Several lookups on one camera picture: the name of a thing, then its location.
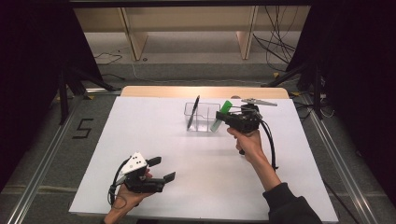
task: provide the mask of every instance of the black pen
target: black pen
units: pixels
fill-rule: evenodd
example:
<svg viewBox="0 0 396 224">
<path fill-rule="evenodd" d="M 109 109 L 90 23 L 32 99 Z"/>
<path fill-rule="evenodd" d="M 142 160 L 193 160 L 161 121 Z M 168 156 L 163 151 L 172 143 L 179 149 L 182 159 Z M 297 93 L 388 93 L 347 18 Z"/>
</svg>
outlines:
<svg viewBox="0 0 396 224">
<path fill-rule="evenodd" d="M 194 107 L 192 108 L 192 113 L 191 113 L 191 117 L 190 117 L 190 120 L 189 120 L 189 124 L 187 125 L 187 130 L 190 128 L 190 126 L 191 126 L 191 124 L 192 124 L 192 119 L 194 118 L 195 110 L 196 110 L 197 107 L 198 107 L 199 96 L 200 96 L 200 95 L 197 96 L 197 99 L 195 100 L 195 103 L 194 103 Z"/>
</svg>

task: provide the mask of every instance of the cable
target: cable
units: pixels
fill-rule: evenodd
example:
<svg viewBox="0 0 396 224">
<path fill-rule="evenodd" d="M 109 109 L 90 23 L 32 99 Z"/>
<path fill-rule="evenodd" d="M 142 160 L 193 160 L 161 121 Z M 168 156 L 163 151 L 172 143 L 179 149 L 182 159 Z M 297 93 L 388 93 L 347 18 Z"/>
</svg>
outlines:
<svg viewBox="0 0 396 224">
<path fill-rule="evenodd" d="M 108 190 L 107 201 L 111 204 L 111 206 L 113 206 L 113 203 L 116 201 L 117 177 L 119 176 L 120 170 L 128 162 L 129 159 L 122 162 L 122 164 L 120 165 L 119 169 L 116 172 L 116 175 L 114 176 L 113 184 L 110 186 L 110 189 Z"/>
<path fill-rule="evenodd" d="M 273 169 L 276 171 L 276 169 L 278 168 L 276 166 L 276 155 L 275 155 L 275 146 L 274 146 L 274 139 L 272 137 L 272 133 L 270 130 L 270 127 L 268 126 L 268 124 L 260 119 L 260 124 L 262 125 L 262 127 L 265 130 L 265 133 L 267 134 L 268 140 L 270 142 L 270 147 L 271 147 L 271 166 L 273 167 Z"/>
<path fill-rule="evenodd" d="M 335 110 L 333 110 L 332 111 L 332 113 L 330 114 L 330 115 L 328 115 L 328 114 L 325 114 L 324 113 L 324 111 L 322 110 L 322 108 L 320 109 L 320 113 L 324 116 L 324 117 L 326 117 L 326 118 L 331 118 L 333 115 L 334 115 L 334 112 L 335 112 Z"/>
<path fill-rule="evenodd" d="M 112 203 L 112 204 L 111 204 L 111 207 L 112 207 L 112 208 L 115 208 L 115 209 L 122 209 L 122 208 L 125 207 L 126 204 L 128 203 L 128 202 L 126 201 L 126 199 L 125 199 L 123 196 L 121 196 L 121 195 L 116 195 L 116 194 L 112 194 L 112 193 L 109 193 L 108 195 L 110 195 L 110 194 L 111 194 L 112 197 L 117 197 L 117 199 L 122 199 L 122 200 L 124 201 L 124 204 L 123 204 L 123 206 L 121 206 L 121 207 L 115 207 L 115 206 L 113 205 L 114 203 Z"/>
<path fill-rule="evenodd" d="M 355 223 L 359 224 L 359 221 L 355 218 L 355 216 L 353 216 L 352 212 L 347 208 L 347 206 L 344 204 L 344 202 L 341 200 L 341 198 L 338 197 L 338 195 L 335 193 L 335 191 L 332 189 L 332 187 L 330 187 L 330 185 L 323 178 L 322 178 L 322 181 L 323 181 L 324 185 L 332 192 L 332 194 L 338 200 L 338 202 L 340 202 L 340 204 L 343 205 L 343 207 L 346 209 L 347 213 L 353 218 Z"/>
<path fill-rule="evenodd" d="M 304 123 L 304 121 L 309 117 L 309 115 L 311 115 L 311 112 L 313 111 L 314 109 L 312 108 L 312 109 L 310 109 L 309 111 L 308 111 L 308 114 L 305 116 L 305 117 L 299 117 L 300 119 L 302 119 L 302 121 L 301 121 L 301 123 Z"/>
<path fill-rule="evenodd" d="M 283 42 L 282 39 L 286 36 L 286 34 L 289 32 L 291 26 L 294 24 L 295 18 L 296 18 L 296 16 L 297 16 L 298 8 L 297 8 L 296 11 L 295 11 L 293 20 L 292 20 L 292 22 L 291 22 L 291 24 L 290 24 L 290 26 L 289 26 L 287 32 L 286 32 L 283 36 L 280 35 L 280 28 L 279 28 L 279 27 L 280 27 L 281 22 L 283 21 L 283 18 L 284 18 L 284 15 L 285 15 L 285 11 L 286 11 L 287 7 L 285 7 L 285 8 L 283 9 L 283 12 L 282 12 L 282 15 L 281 15 L 280 20 L 279 20 L 279 11 L 280 11 L 280 8 L 279 8 L 279 6 L 276 7 L 276 19 L 275 19 L 275 21 L 274 21 L 273 18 L 270 16 L 270 13 L 269 13 L 269 11 L 268 11 L 268 8 L 267 8 L 267 7 L 264 7 L 264 8 L 265 8 L 265 11 L 267 12 L 268 18 L 269 18 L 269 20 L 270 20 L 270 22 L 271 22 L 271 25 L 272 25 L 272 27 L 273 27 L 273 31 L 271 32 L 270 40 L 263 40 L 263 39 L 260 39 L 260 38 L 258 38 L 257 36 L 255 36 L 254 34 L 253 34 L 253 36 L 255 37 L 255 39 L 256 39 L 256 41 L 259 43 L 259 45 L 260 45 L 263 49 L 266 50 L 265 60 L 266 60 L 266 62 L 267 62 L 267 64 L 268 64 L 268 66 L 271 67 L 272 69 L 276 70 L 276 71 L 286 72 L 286 71 L 284 71 L 284 70 L 275 68 L 275 67 L 269 62 L 270 57 L 269 57 L 269 54 L 268 54 L 268 53 L 271 53 L 272 55 L 276 56 L 276 57 L 277 57 L 279 60 L 281 60 L 283 63 L 289 64 L 289 59 L 291 59 L 291 57 L 292 57 L 292 56 L 290 55 L 289 50 L 294 51 L 294 49 L 292 49 L 290 45 L 285 44 L 285 43 Z M 267 47 L 265 47 L 264 44 L 263 44 L 261 41 L 267 42 L 267 43 L 268 43 L 268 44 L 267 44 Z M 283 58 L 281 58 L 278 54 L 274 53 L 273 50 L 270 50 L 270 45 L 271 45 L 271 44 L 276 45 L 276 47 L 275 47 L 274 49 L 277 49 L 278 47 L 281 47 L 281 50 L 282 50 L 282 53 L 283 53 Z"/>
<path fill-rule="evenodd" d="M 111 61 L 111 62 L 109 62 L 109 63 L 105 63 L 105 65 L 114 63 L 114 62 L 116 62 L 116 61 L 118 61 L 119 59 L 122 58 L 122 55 L 119 55 L 119 54 L 112 54 L 112 53 L 107 53 L 107 52 L 100 53 L 99 55 L 97 55 L 97 56 L 95 56 L 95 57 L 93 57 L 93 58 L 95 58 L 95 59 L 100 59 L 99 57 L 102 56 L 102 55 L 104 55 L 104 54 L 107 54 L 107 55 L 109 55 L 109 56 L 116 56 L 116 57 L 118 57 L 117 59 L 115 59 L 115 60 L 113 60 L 113 61 Z"/>
</svg>

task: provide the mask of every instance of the clear plastic box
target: clear plastic box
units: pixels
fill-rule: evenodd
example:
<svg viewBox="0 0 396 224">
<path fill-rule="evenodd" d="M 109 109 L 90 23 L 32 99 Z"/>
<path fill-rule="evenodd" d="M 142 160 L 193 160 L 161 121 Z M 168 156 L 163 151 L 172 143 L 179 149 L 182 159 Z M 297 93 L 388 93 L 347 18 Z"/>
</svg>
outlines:
<svg viewBox="0 0 396 224">
<path fill-rule="evenodd" d="M 186 127 L 189 123 L 194 103 L 186 103 L 184 115 Z M 210 132 L 210 127 L 216 121 L 216 112 L 220 111 L 220 104 L 199 103 L 192 117 L 192 124 L 188 132 Z"/>
</svg>

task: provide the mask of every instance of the hand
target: hand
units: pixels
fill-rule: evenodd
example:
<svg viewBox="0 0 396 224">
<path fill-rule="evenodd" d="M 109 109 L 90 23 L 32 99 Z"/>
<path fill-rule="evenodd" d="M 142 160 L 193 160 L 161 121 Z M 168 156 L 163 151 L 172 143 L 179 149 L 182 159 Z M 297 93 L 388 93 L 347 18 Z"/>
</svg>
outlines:
<svg viewBox="0 0 396 224">
<path fill-rule="evenodd" d="M 233 138 L 236 138 L 236 149 L 243 149 L 245 151 L 247 161 L 252 163 L 259 158 L 266 159 L 262 152 L 262 139 L 259 130 L 255 130 L 249 134 L 243 134 L 236 129 L 228 128 L 227 132 L 233 135 Z"/>
<path fill-rule="evenodd" d="M 152 178 L 149 169 L 146 170 L 146 178 Z M 135 206 L 154 193 L 134 193 L 129 191 L 124 184 L 120 185 L 116 200 L 111 206 L 110 212 L 105 217 L 105 223 L 118 223 Z"/>
<path fill-rule="evenodd" d="M 265 190 L 271 190 L 281 183 L 262 151 L 262 139 L 259 130 L 242 134 L 236 129 L 228 128 L 227 132 L 236 138 L 236 149 L 244 149 L 245 158 L 252 164 Z"/>
</svg>

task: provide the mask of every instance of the metal rail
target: metal rail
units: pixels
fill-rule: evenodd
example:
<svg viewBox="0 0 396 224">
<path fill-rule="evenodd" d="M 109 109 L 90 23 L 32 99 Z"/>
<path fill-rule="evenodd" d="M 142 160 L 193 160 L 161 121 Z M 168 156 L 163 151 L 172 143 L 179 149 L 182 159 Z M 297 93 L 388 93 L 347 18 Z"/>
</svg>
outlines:
<svg viewBox="0 0 396 224">
<path fill-rule="evenodd" d="M 49 144 L 49 147 L 43 159 L 41 160 L 37 169 L 35 170 L 35 174 L 33 175 L 32 179 L 30 180 L 29 184 L 27 185 L 25 191 L 18 200 L 14 209 L 12 210 L 12 213 L 7 221 L 8 224 L 23 222 L 23 219 L 26 216 L 27 211 L 29 210 L 29 207 L 33 202 L 33 199 L 35 198 L 38 188 L 40 187 L 48 169 L 50 168 L 50 165 L 52 164 L 52 161 L 55 158 L 59 146 L 64 140 L 65 133 L 67 132 L 71 120 L 73 120 L 75 111 L 78 108 L 79 104 L 81 103 L 82 99 L 83 96 L 76 96 L 74 98 L 72 105 L 70 107 L 70 114 L 68 118 L 65 120 L 63 125 L 59 126 L 58 131 L 56 132 L 55 136 L 52 138 L 52 141 Z"/>
<path fill-rule="evenodd" d="M 307 96 L 303 96 L 303 101 L 306 104 L 312 104 L 311 99 Z M 370 204 L 366 200 L 365 196 L 363 195 L 361 189 L 359 188 L 358 184 L 355 181 L 352 173 L 349 171 L 346 162 L 344 161 L 341 153 L 338 150 L 338 147 L 335 145 L 332 137 L 327 130 L 323 120 L 319 120 L 315 113 L 311 113 L 311 119 L 314 122 L 315 127 L 322 139 L 327 151 L 329 152 L 330 157 L 332 158 L 332 162 L 341 177 L 341 180 L 346 187 L 346 190 L 355 204 L 356 209 L 361 217 L 363 223 L 371 224 L 371 223 L 378 223 L 373 213 L 373 210 L 370 207 Z"/>
</svg>

